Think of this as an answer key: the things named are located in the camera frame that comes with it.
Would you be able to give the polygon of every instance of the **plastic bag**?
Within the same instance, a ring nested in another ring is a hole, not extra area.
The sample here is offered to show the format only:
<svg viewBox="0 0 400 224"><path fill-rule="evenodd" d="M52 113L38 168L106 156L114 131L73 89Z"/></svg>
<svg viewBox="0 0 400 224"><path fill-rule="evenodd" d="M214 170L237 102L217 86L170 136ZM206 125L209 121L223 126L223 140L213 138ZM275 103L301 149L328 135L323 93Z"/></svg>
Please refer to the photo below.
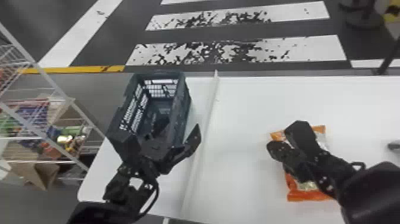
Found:
<svg viewBox="0 0 400 224"><path fill-rule="evenodd" d="M315 135L317 135L317 142L320 147L324 150L329 151L325 139L325 125L313 126L312 129ZM270 135L274 141L285 141L290 145L289 141L286 140L283 130L273 132ZM287 194L288 201L324 201L331 199L328 195L322 193L313 181L299 183L292 175L290 175L286 171L285 180L286 185L289 188L289 192Z"/></svg>

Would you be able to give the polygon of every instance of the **white divider strip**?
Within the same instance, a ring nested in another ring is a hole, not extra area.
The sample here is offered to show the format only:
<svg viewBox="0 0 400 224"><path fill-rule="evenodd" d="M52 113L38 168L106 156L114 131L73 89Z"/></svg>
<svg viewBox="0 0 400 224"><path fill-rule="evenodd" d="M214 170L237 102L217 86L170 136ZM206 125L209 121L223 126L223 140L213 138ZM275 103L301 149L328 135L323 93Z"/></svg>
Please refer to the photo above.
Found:
<svg viewBox="0 0 400 224"><path fill-rule="evenodd" d="M201 145L196 150L196 153L194 155L192 168L190 170L189 180L187 182L185 195L183 197L183 203L182 203L182 209L180 211L180 217L182 217L184 219L188 218L188 217L186 217L186 215L189 211L190 201L192 199L192 190L195 187L196 180L198 179L199 162L201 161L201 157L202 157L203 150L204 150L204 145L207 140L208 127L210 125L211 114L213 112L214 101L215 101L215 97L217 96L219 83L220 83L220 78L218 77L218 71L216 70L214 73L214 78L210 85L210 93L208 95L207 105L205 107L206 113L204 114L204 117L201 120L201 126L200 126L201 138L202 138Z"/></svg>
<svg viewBox="0 0 400 224"><path fill-rule="evenodd" d="M168 224L168 223L170 223L170 218L165 217L165 218L162 220L162 224Z"/></svg>

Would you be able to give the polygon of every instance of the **yellow floor line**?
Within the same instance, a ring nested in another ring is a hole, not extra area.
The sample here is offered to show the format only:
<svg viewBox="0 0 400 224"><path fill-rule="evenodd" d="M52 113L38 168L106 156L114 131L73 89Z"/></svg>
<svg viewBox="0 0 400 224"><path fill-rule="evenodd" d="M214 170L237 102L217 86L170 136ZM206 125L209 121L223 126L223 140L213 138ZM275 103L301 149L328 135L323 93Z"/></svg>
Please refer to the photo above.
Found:
<svg viewBox="0 0 400 224"><path fill-rule="evenodd" d="M62 74L76 74L76 73L110 73L122 72L125 66L72 66L64 68L44 68L47 73L62 73ZM25 69L23 74L38 74L36 69Z"/></svg>

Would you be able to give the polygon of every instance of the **black cable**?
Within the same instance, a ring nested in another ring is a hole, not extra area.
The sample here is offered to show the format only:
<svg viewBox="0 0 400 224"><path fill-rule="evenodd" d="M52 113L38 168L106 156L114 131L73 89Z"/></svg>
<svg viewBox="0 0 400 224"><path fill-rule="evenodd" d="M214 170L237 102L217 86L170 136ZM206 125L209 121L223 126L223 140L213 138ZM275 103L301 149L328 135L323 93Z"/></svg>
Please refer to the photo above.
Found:
<svg viewBox="0 0 400 224"><path fill-rule="evenodd" d="M137 220L143 218L145 215L147 215L147 213L150 211L150 209L153 207L154 203L156 202L156 200L158 199L158 195L160 194L160 187L158 185L155 186L155 197L153 199L153 201L150 203L149 207L147 207L142 213L140 213L137 216Z"/></svg>

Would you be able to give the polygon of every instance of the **shelf with products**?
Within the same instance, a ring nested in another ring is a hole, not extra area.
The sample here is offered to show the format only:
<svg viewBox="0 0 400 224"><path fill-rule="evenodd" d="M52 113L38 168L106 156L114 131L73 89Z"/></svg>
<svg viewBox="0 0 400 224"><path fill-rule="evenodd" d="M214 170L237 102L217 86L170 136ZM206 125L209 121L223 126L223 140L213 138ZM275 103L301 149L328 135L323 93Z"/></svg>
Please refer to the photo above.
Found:
<svg viewBox="0 0 400 224"><path fill-rule="evenodd" d="M1 22L0 34L10 41L0 45L0 180L15 173L47 189L44 172L50 180L61 166L88 170L81 158L96 153L104 134ZM26 68L39 75L22 76Z"/></svg>

